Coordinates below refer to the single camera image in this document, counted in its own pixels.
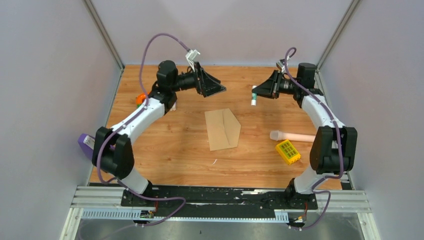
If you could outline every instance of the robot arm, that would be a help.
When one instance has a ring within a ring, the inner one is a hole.
[[[196,50],[191,50],[186,55],[190,64],[190,70],[186,73],[178,74],[177,66],[173,61],[161,62],[156,73],[157,81],[148,95],[148,105],[140,106],[126,119],[111,128],[100,127],[97,130],[92,154],[94,166],[97,165],[98,156],[101,155],[100,168],[103,171],[114,175],[136,193],[145,193],[148,186],[152,184],[134,167],[132,145],[137,138],[153,122],[169,112],[177,101],[176,92],[196,89],[198,94],[206,98],[226,91],[221,81],[208,74],[199,62],[194,61],[194,57],[198,54]],[[107,142],[101,152],[101,146],[114,131],[118,132]]]
[[[308,199],[313,194],[313,186],[324,176],[334,176],[340,172],[334,122],[340,130],[343,168],[346,172],[350,171],[354,165],[358,133],[354,127],[347,127],[336,117],[331,120],[327,111],[314,97],[308,95],[290,79],[284,78],[285,68],[282,61],[276,63],[279,71],[274,70],[269,79],[252,89],[252,93],[271,99],[277,99],[280,93],[293,95],[294,100],[308,114],[317,129],[309,155],[310,165],[300,176],[293,178],[286,188],[286,199],[296,202]],[[315,88],[316,70],[314,64],[300,63],[295,80],[327,106],[323,93]],[[325,180],[315,187],[319,187],[324,182]]]

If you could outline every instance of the white wall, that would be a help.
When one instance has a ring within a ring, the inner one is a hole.
[[[167,32],[200,51],[203,65],[275,66],[298,47],[317,63],[351,0],[92,0],[125,64],[139,64],[153,35]],[[187,64],[172,39],[157,39],[146,62]]]
[[[424,2],[364,0],[322,69],[337,117],[358,130],[354,185],[386,239],[422,239]]]
[[[0,23],[0,239],[58,239],[120,71],[81,0],[3,0]]]

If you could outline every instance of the cardboard paper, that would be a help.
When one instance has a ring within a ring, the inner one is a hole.
[[[229,108],[205,111],[204,116],[211,151],[235,148],[239,145],[242,125]]]

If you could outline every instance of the yellow box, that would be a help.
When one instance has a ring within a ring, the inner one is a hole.
[[[277,146],[275,146],[275,150],[277,150],[282,159],[284,159],[288,165],[301,159],[301,154],[288,139],[277,144]]]

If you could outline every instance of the wooden tabletop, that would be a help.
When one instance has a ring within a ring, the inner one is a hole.
[[[187,69],[178,68],[180,72]],[[156,65],[143,69],[143,83],[148,91],[156,80],[157,69]],[[293,96],[285,94],[280,94],[279,99],[258,97],[257,105],[251,106],[252,86],[268,79],[273,67],[204,69],[221,80],[227,91],[207,98],[194,89],[177,92],[177,110],[155,121],[132,145],[137,170],[153,184],[285,188],[308,166],[312,143],[293,141],[302,157],[287,165],[275,150],[278,142],[270,139],[270,131],[315,135],[308,115]],[[142,93],[139,70],[138,65],[125,67],[108,127],[136,109],[136,97]],[[290,70],[296,75],[295,68]],[[238,147],[210,151],[205,112],[226,108],[241,124]],[[96,168],[90,181],[99,182]],[[330,179],[322,188],[341,189],[341,184]]]

